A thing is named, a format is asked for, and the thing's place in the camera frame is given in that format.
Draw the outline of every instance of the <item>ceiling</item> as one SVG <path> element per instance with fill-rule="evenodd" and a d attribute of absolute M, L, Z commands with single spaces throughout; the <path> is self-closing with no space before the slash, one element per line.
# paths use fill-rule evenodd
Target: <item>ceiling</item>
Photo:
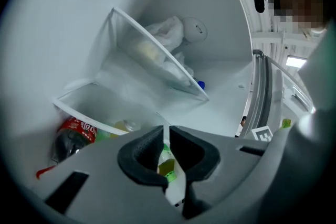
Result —
<path fill-rule="evenodd" d="M 274 16 L 272 9 L 265 3 L 265 11 L 258 13 L 255 10 L 254 0 L 241 0 L 244 7 L 251 36 L 253 49 L 260 49 L 265 55 L 272 58 L 286 69 L 306 91 L 303 82 L 298 75 L 298 68 L 286 66 L 287 56 L 297 56 L 308 58 L 317 46 L 321 34 L 306 32 L 303 34 L 296 23 L 281 22 L 280 18 Z M 280 38 L 254 39 L 254 33 L 274 32 Z M 287 40 L 286 36 L 291 35 L 294 38 Z"/>

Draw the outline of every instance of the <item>black rectangular slot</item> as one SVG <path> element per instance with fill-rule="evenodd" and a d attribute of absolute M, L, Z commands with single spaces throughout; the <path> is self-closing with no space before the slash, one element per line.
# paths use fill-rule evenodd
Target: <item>black rectangular slot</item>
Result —
<path fill-rule="evenodd" d="M 46 200 L 46 204 L 64 214 L 89 175 L 73 172 Z"/>
<path fill-rule="evenodd" d="M 263 156 L 263 154 L 265 152 L 264 150 L 260 150 L 258 148 L 253 148 L 253 147 L 249 147 L 249 146 L 242 146 L 239 150 L 242 151 L 242 152 L 257 155 L 257 156 L 260 156 L 260 157 Z"/>

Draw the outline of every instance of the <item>ceiling light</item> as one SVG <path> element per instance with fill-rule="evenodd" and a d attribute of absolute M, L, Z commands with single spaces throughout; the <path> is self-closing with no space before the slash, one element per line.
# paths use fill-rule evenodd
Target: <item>ceiling light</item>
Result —
<path fill-rule="evenodd" d="M 300 68 L 305 64 L 305 62 L 307 62 L 306 59 L 299 58 L 299 57 L 288 56 L 286 66 Z"/>

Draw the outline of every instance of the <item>bottle with green label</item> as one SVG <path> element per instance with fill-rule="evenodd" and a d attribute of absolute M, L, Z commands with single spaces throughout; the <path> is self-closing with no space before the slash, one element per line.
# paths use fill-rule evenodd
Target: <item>bottle with green label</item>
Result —
<path fill-rule="evenodd" d="M 166 144 L 163 144 L 163 151 L 159 158 L 158 173 L 167 178 L 168 182 L 174 181 L 177 176 L 174 171 L 175 159 Z"/>

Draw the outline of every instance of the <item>ceiling beam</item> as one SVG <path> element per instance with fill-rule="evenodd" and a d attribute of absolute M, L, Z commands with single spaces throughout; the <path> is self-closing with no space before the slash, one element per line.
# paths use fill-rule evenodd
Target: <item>ceiling beam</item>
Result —
<path fill-rule="evenodd" d="M 277 43 L 282 45 L 296 45 L 309 48 L 316 48 L 319 39 L 303 34 L 286 32 L 256 32 L 251 33 L 252 43 Z"/>

